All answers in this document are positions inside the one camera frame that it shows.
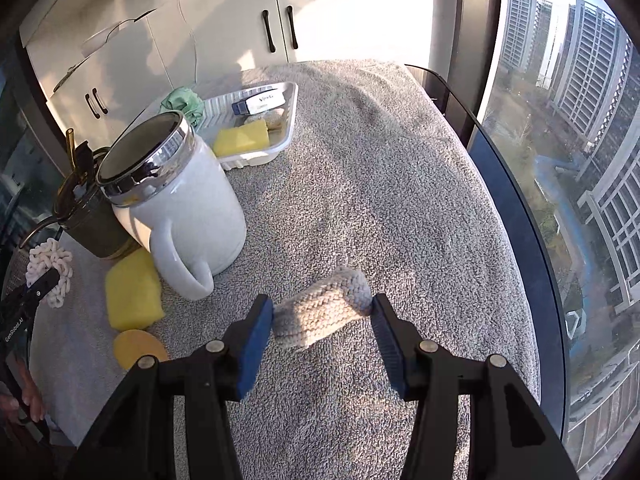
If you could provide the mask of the beige knitted cloth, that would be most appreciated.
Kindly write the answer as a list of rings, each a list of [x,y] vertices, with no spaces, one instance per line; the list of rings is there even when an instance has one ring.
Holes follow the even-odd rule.
[[[273,337],[283,348],[306,350],[369,316],[371,304],[366,277],[343,266],[274,307]]]

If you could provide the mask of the orange yellow sponge piece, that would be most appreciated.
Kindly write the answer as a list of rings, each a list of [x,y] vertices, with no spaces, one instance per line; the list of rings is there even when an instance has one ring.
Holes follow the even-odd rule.
[[[113,341],[115,360],[123,370],[130,370],[142,356],[155,356],[160,362],[168,361],[165,346],[144,330],[125,330]]]

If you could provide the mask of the yellow rectangular sponge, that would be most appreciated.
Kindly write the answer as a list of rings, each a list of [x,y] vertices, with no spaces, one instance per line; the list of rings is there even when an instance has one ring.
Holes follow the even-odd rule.
[[[269,147],[269,132],[263,120],[221,129],[213,143],[213,151],[217,157],[257,152]]]

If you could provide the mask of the blue white tissue pack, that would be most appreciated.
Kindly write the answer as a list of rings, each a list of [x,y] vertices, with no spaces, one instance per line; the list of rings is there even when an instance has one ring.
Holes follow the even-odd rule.
[[[267,110],[274,110],[285,104],[285,97],[279,90],[272,89],[248,96],[231,104],[236,116],[257,115]]]

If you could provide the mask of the mint green satin scrunchie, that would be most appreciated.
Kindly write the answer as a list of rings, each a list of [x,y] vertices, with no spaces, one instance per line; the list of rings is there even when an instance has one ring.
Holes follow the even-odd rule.
[[[160,113],[180,112],[192,128],[198,128],[205,117],[204,101],[190,88],[179,87],[172,90],[160,101]]]

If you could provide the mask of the grey knitted cloth roll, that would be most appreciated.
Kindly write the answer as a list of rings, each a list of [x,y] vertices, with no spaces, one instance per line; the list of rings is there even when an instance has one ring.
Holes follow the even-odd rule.
[[[283,124],[284,109],[282,107],[265,110],[264,112],[250,115],[244,120],[244,124],[248,125],[252,122],[260,122],[263,120],[268,130],[277,130]]]

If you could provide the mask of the white jar chrome lid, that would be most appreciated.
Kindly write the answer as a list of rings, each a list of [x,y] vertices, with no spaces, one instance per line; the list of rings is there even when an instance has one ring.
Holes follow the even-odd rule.
[[[96,174],[116,219],[180,296],[200,300],[246,240],[242,207],[212,149],[180,112],[123,133]]]

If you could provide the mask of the grey terry towel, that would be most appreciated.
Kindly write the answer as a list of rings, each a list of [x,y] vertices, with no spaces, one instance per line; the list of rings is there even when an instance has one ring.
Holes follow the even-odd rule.
[[[247,314],[255,297],[292,297],[347,266],[400,318],[456,356],[506,357],[540,396],[535,330],[506,229],[454,130],[405,67],[309,62],[198,85],[219,96],[266,82],[298,87],[291,144],[235,169],[241,255],[214,292],[162,290],[151,330],[188,356]],[[392,389],[368,320],[303,351],[270,342],[256,384],[228,407],[247,479],[396,479],[414,414]]]

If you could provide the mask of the dark green tumbler with straw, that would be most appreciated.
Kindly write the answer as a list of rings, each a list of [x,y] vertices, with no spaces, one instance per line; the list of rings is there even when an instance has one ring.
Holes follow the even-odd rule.
[[[77,243],[100,259],[115,260],[138,247],[115,218],[111,203],[96,182],[108,148],[93,151],[87,141],[75,143],[75,131],[65,133],[72,172],[56,193],[56,222]]]

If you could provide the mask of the white plastic tray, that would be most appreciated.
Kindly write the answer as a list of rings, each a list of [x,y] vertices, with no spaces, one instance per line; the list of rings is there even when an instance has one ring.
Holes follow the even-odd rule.
[[[293,139],[297,98],[291,81],[214,96],[204,101],[196,133],[226,171],[268,164]]]

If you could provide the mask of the white cabinet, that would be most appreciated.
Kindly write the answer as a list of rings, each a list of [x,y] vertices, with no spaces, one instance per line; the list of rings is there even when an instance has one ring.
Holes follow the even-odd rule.
[[[172,89],[242,70],[360,58],[429,66],[433,16],[434,0],[39,0],[20,38],[58,126],[102,148]]]

